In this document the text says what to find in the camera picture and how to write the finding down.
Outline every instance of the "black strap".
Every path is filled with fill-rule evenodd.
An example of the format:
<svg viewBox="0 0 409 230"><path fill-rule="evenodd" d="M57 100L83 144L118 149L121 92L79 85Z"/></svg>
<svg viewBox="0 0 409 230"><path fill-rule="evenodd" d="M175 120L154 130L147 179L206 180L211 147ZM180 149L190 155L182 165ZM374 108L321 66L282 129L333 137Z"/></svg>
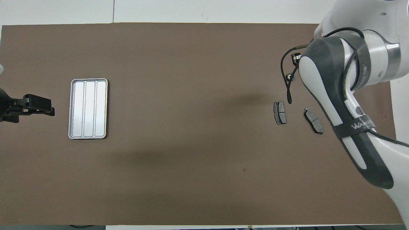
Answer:
<svg viewBox="0 0 409 230"><path fill-rule="evenodd" d="M371 74L371 59L369 58L368 46L364 39L353 34L339 34L337 36L344 39L357 52L357 75L359 77L356 78L351 90L358 90L368 83Z"/></svg>
<svg viewBox="0 0 409 230"><path fill-rule="evenodd" d="M333 128L338 139L353 136L358 133L366 132L369 129L375 128L375 124L368 115L355 118L350 122L343 123Z"/></svg>

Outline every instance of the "black cable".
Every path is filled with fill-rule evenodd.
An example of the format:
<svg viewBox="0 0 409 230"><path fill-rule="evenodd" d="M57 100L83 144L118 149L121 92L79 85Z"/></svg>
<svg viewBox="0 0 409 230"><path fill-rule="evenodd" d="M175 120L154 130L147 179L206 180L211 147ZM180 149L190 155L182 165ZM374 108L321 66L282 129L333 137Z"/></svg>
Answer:
<svg viewBox="0 0 409 230"><path fill-rule="evenodd" d="M403 146L409 148L409 144L407 144L407 143L405 143L405 142L401 142L401 141L395 140L395 139L392 139L392 138L389 138L389 137L384 136L384 135L382 135L382 134L379 134L379 133L373 131L372 129L369 129L367 132L370 133L370 134L372 134L372 135L374 135L374 136L377 137L377 138L382 139L382 140L385 140L385 141L388 141L388 142L392 142L392 143L394 143L394 144L403 145Z"/></svg>
<svg viewBox="0 0 409 230"><path fill-rule="evenodd" d="M347 100L347 98L346 98L346 93L345 93L346 76L347 76L347 74L348 74L348 70L349 70L349 67L350 67L352 61L353 61L354 59L358 59L356 49L355 49L354 47L352 47L351 44L348 43L348 45L353 49L353 54L349 57L349 60L348 60L348 62L347 62L347 64L346 64L346 66L345 66L344 72L342 73L342 78L343 78L342 91L343 91L344 99L345 99L345 100ZM392 142L392 143L394 143L394 144L399 144L399 145L402 145L402 146L405 146L405 147L408 147L408 148L409 148L409 144L407 144L407 143L405 143L405 142L401 142L401 141L395 140L395 139L392 139L392 138L389 138L389 137L384 136L384 135L382 135L382 134L379 134L379 133L373 131L372 129L369 129L367 132L370 133L370 134L372 134L372 135L374 135L374 136L376 136L377 138L382 139L382 140L385 140L385 141L388 141L388 142Z"/></svg>
<svg viewBox="0 0 409 230"><path fill-rule="evenodd" d="M343 94L344 94L344 100L347 100L347 98L346 98L346 76L348 75L348 71L349 71L349 67L351 66L351 64L352 64L352 61L354 60L354 59L357 59L358 58L358 56L357 56L357 54L356 54L356 52L354 51L353 53L352 53L352 55L349 57L349 59L348 59L348 62L346 63L346 66L345 66L345 69L344 69L344 72L342 73L342 92L343 92Z"/></svg>
<svg viewBox="0 0 409 230"><path fill-rule="evenodd" d="M91 227L91 226L94 226L94 225L85 225L85 226L70 225L70 226L73 227L73 228L88 228L88 227Z"/></svg>
<svg viewBox="0 0 409 230"><path fill-rule="evenodd" d="M349 45L349 47L353 50L353 52L356 55L355 57L356 77L355 77L355 82L351 87L351 89L353 89L355 85L358 83L358 78L359 78L359 73L360 73L360 63L359 63L358 51L347 40L344 40L344 41Z"/></svg>
<svg viewBox="0 0 409 230"><path fill-rule="evenodd" d="M293 47L293 48L289 49L287 52L285 52L285 54L283 55L283 57L281 58L281 61L280 61L281 75L283 76L285 87L287 88L287 101L288 101L289 104L292 103L291 93L290 93L290 85L291 85L292 80L289 80L288 83L287 83L287 79L286 79L285 74L284 74L283 62L284 62L285 57L289 53L291 53L294 50L299 50L299 49L306 48L307 46L308 46L308 44L305 44L305 45L299 45L299 46L296 46L296 47ZM294 76L294 73L296 72L297 69L298 69L298 66L295 67L294 71L292 72L292 76Z"/></svg>
<svg viewBox="0 0 409 230"><path fill-rule="evenodd" d="M329 32L328 34L326 34L326 35L324 36L324 38L329 37L329 36L331 36L331 35L333 35L333 34L335 34L335 33L338 33L338 32L340 32L340 31L354 31L355 33L359 34L359 36L360 36L361 38L365 38L365 37L364 37L364 33L362 33L362 31L360 31L360 30L357 29L357 28L353 28L353 27L343 27L343 28L336 29L336 30L331 31L331 32Z"/></svg>
<svg viewBox="0 0 409 230"><path fill-rule="evenodd" d="M368 228L363 228L363 227L361 227L361 226L359 226L359 225L355 225L355 227L360 228L360 229L362 229L362 230L372 230L372 229L368 229Z"/></svg>

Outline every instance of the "metal tray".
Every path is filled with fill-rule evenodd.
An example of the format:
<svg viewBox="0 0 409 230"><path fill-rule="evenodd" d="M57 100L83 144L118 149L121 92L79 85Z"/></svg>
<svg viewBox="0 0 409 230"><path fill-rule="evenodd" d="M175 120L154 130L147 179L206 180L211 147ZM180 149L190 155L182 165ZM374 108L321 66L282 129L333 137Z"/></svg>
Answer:
<svg viewBox="0 0 409 230"><path fill-rule="evenodd" d="M71 82L71 139L102 139L106 135L108 80L74 79Z"/></svg>

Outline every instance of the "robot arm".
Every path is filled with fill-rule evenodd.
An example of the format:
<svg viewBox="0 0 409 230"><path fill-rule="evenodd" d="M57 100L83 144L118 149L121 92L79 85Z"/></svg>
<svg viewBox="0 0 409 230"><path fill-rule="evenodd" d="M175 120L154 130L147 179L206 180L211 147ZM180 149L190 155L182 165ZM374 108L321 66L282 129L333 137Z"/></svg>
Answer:
<svg viewBox="0 0 409 230"><path fill-rule="evenodd" d="M337 1L299 61L304 85L324 110L354 165L392 198L407 228L409 145L376 133L353 91L409 72L408 2ZM324 37L343 27L362 33L345 28Z"/></svg>
<svg viewBox="0 0 409 230"><path fill-rule="evenodd" d="M4 68L0 65L0 74ZM0 88L0 122L19 122L19 116L45 114L55 116L51 100L33 94L26 94L22 99L11 98Z"/></svg>

